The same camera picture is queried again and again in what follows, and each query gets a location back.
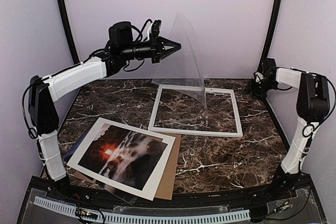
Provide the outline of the clear acrylic sheet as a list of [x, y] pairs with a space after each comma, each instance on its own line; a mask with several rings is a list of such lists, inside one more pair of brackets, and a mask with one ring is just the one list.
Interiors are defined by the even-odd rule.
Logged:
[[208, 126], [205, 83], [200, 63], [199, 41], [194, 26], [182, 13], [177, 12], [169, 38], [181, 44], [181, 49], [166, 57], [155, 69], [152, 83], [171, 85], [177, 91], [195, 100], [201, 106], [198, 112]]

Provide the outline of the white picture frame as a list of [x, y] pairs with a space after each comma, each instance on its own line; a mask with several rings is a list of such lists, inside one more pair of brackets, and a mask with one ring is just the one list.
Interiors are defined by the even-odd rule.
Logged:
[[243, 137], [242, 125], [240, 122], [240, 116], [238, 112], [237, 101], [235, 98], [234, 90], [232, 89], [219, 89], [219, 88], [204, 88], [205, 93], [219, 93], [219, 94], [229, 94], [233, 106], [233, 112], [235, 117], [235, 124], [237, 132], [213, 132], [213, 131], [197, 131], [197, 130], [183, 130], [183, 129], [170, 129], [170, 128], [162, 128], [155, 127], [155, 119], [157, 115], [157, 111], [160, 104], [160, 98], [163, 89], [168, 90], [177, 90], [177, 91], [201, 91], [201, 87], [193, 87], [193, 86], [178, 86], [178, 85], [170, 85], [170, 84], [160, 84], [158, 87], [158, 91], [155, 97], [154, 106], [152, 109], [148, 130], [153, 132], [161, 132], [161, 133], [172, 133], [172, 134], [182, 134], [182, 135], [199, 135], [199, 136], [211, 136], [211, 137]]

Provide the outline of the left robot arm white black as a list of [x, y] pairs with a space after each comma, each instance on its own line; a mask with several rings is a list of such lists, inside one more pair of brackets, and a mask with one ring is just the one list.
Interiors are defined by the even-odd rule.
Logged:
[[74, 197], [74, 189], [62, 179], [67, 177], [59, 148], [59, 114], [55, 104], [64, 96], [97, 80], [127, 71], [132, 60], [159, 63], [181, 50], [182, 45], [160, 36], [161, 20], [148, 19], [141, 29], [129, 21], [108, 29], [103, 48], [87, 59], [56, 73], [31, 78], [22, 95], [22, 114], [28, 136], [37, 141], [39, 156], [49, 179], [56, 182], [54, 193], [63, 201]]

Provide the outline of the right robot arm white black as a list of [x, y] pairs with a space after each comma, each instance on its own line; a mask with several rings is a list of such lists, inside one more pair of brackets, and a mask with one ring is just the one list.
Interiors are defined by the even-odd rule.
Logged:
[[274, 59], [266, 58], [261, 61], [246, 91], [264, 99], [269, 90], [279, 90], [280, 84], [298, 90], [297, 128], [289, 151], [280, 164], [282, 174], [296, 175], [302, 168], [318, 128], [332, 112], [329, 96], [331, 83], [321, 74], [278, 67]]

